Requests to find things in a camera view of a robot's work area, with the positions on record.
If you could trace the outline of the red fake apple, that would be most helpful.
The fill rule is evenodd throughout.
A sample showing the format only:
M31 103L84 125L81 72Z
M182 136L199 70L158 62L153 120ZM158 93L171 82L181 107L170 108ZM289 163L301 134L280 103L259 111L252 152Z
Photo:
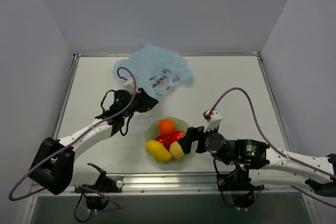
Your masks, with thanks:
M170 141L171 143L178 141L179 139L183 138L185 136L184 131L175 131L170 135Z

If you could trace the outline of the yellow fake lemon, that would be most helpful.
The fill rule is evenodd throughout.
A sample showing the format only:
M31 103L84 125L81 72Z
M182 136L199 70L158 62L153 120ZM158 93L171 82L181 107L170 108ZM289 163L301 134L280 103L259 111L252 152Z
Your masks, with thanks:
M174 159L177 159L177 160L181 160L185 156L185 154L184 154L180 144L178 143L178 141L175 141L170 145L169 152L172 155L172 157Z

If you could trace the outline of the red fake pomegranate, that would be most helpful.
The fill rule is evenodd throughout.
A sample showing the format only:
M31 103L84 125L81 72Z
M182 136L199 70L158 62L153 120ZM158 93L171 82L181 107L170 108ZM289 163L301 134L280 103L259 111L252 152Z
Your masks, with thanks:
M171 145L171 140L168 136L159 135L155 138L155 140L161 143L167 150L169 150L170 145Z

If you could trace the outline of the orange fake orange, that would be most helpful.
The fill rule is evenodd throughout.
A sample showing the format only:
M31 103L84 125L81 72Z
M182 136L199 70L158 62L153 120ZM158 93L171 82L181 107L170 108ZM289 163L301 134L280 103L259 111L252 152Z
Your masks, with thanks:
M175 124L170 119L162 119L157 126L161 135L169 136L175 131Z

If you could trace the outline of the light blue plastic bag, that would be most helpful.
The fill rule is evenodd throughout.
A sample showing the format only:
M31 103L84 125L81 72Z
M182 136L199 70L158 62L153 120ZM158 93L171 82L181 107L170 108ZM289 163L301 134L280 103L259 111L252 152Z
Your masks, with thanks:
M180 83L192 82L193 75L185 58L176 52L153 45L147 45L129 58L117 61L112 73L116 77L130 77L130 74L123 69L124 67L134 75L137 87L143 88L152 98L154 98L154 92L149 79L163 69L176 71L181 77Z

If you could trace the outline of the yellow fake mango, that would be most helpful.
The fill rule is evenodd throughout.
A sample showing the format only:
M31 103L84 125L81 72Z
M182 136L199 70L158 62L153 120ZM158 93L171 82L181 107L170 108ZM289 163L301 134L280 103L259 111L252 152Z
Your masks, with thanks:
M156 161L165 163L171 160L172 155L164 145L155 140L149 140L145 144L145 149Z

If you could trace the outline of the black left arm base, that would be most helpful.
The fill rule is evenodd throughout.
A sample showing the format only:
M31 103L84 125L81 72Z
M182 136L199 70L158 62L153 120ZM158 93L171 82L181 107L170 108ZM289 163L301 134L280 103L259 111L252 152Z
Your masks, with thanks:
M123 183L122 176L108 177L107 172L99 166L88 163L89 172L85 173L75 189L85 198L86 207L95 214L120 210L121 207L109 193L121 193Z

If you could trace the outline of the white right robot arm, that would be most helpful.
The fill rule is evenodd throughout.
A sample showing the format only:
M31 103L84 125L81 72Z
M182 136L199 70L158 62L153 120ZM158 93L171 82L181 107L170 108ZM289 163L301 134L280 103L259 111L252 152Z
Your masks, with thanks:
M190 127L178 140L183 154L189 154L197 142L196 153L209 152L215 160L235 168L218 174L218 188L223 191L257 190L265 185L311 189L324 197L335 197L335 155L311 157L284 150L275 151L267 143L243 139L227 140L218 130L205 132Z

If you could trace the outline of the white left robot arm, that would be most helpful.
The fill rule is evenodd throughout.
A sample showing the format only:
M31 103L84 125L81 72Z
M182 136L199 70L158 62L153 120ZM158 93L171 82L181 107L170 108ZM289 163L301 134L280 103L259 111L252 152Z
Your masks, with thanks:
M103 109L91 124L69 136L43 140L28 177L54 195L59 195L69 186L86 183L74 175L76 159L94 145L119 133L134 113L145 113L157 104L158 100L142 88L135 93L114 90L113 103L108 109Z

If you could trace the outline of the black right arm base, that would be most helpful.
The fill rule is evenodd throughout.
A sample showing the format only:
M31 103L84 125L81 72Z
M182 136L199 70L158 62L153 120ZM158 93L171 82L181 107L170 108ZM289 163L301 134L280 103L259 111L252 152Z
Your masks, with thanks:
M253 186L249 171L236 167L228 174L221 174L215 166L217 187L223 203L237 210L248 211L259 199L264 185Z

